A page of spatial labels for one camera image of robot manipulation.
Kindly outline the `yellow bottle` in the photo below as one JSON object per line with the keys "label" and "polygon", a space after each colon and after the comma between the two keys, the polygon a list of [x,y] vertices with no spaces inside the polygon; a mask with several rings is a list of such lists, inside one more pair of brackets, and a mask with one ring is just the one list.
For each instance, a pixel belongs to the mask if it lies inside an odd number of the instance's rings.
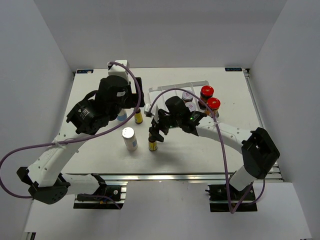
{"label": "yellow bottle", "polygon": [[142,111],[140,108],[134,114],[134,122],[136,124],[141,124],[143,122],[143,115],[142,115]]}
{"label": "yellow bottle", "polygon": [[154,152],[158,149],[157,141],[152,136],[148,137],[148,149],[152,152]]}

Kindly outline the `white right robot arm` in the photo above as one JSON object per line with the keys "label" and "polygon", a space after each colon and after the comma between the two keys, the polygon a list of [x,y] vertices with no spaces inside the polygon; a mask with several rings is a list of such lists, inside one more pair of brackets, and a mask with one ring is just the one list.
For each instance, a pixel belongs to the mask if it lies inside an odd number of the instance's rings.
{"label": "white right robot arm", "polygon": [[244,189],[255,180],[265,179],[280,157],[278,148],[264,128],[249,131],[216,122],[204,112],[190,111],[178,96],[167,99],[165,106],[166,110],[156,104],[145,108],[146,116],[152,118],[149,133],[156,141],[164,141],[160,132],[167,135],[169,129],[180,128],[197,137],[222,141],[242,155],[243,165],[225,187],[226,195],[233,200],[242,196]]}

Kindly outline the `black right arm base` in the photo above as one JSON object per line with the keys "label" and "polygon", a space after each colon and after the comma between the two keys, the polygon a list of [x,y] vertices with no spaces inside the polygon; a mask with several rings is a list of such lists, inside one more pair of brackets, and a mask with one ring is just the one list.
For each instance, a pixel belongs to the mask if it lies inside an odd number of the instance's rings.
{"label": "black right arm base", "polygon": [[[237,191],[232,186],[230,187],[230,200],[232,208],[236,206],[238,201],[242,198],[247,190],[248,193],[239,207],[236,209],[237,212],[258,211],[257,204],[253,203],[253,201],[256,199],[256,195],[252,186],[250,188],[247,186],[242,191]],[[211,213],[229,212],[226,184],[211,184],[208,185],[205,191],[209,196],[209,207]]]}

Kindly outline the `red-lid chili sauce jar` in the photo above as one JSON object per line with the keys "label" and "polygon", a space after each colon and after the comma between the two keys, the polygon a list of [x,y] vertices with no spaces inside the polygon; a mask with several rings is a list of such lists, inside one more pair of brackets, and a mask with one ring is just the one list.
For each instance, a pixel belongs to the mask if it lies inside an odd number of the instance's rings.
{"label": "red-lid chili sauce jar", "polygon": [[200,109],[205,109],[205,104],[208,99],[212,98],[214,94],[214,88],[210,85],[204,85],[200,90],[200,100],[198,101],[198,105]]}

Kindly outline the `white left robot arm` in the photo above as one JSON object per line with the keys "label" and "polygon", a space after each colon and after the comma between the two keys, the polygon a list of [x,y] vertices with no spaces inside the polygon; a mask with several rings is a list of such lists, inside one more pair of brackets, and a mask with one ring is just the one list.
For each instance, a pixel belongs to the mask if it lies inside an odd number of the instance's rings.
{"label": "white left robot arm", "polygon": [[136,93],[132,93],[129,80],[116,75],[102,78],[98,89],[89,92],[67,114],[53,145],[33,164],[17,170],[33,199],[52,205],[66,195],[85,194],[96,200],[106,196],[107,184],[97,173],[70,175],[62,169],[84,144],[81,139],[94,136],[116,120],[121,110],[145,105],[142,79],[136,80]]}

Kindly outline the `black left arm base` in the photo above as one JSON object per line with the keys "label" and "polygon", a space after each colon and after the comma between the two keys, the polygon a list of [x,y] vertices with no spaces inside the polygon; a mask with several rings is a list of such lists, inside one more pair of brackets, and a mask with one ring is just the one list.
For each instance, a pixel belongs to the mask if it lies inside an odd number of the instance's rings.
{"label": "black left arm base", "polygon": [[125,202],[127,182],[107,182],[106,190],[95,193],[95,196],[76,195],[74,209],[82,210],[120,210]]}

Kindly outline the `white-lid sauce jar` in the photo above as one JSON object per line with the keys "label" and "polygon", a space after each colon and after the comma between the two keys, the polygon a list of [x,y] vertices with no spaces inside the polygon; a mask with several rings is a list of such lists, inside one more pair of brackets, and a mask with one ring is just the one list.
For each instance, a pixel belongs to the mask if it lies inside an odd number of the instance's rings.
{"label": "white-lid sauce jar", "polygon": [[185,106],[189,109],[190,112],[194,112],[197,110],[196,104],[192,101],[186,102]]}
{"label": "white-lid sauce jar", "polygon": [[194,97],[190,93],[183,91],[181,98],[185,103],[189,103],[193,101]]}

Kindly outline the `yellow bottle front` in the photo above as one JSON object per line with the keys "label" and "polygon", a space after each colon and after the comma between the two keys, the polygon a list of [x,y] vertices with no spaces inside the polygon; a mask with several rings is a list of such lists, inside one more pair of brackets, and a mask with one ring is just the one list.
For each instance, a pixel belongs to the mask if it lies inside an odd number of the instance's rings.
{"label": "yellow bottle front", "polygon": [[148,149],[152,152],[154,152],[158,149],[157,141],[152,136],[148,137]]}

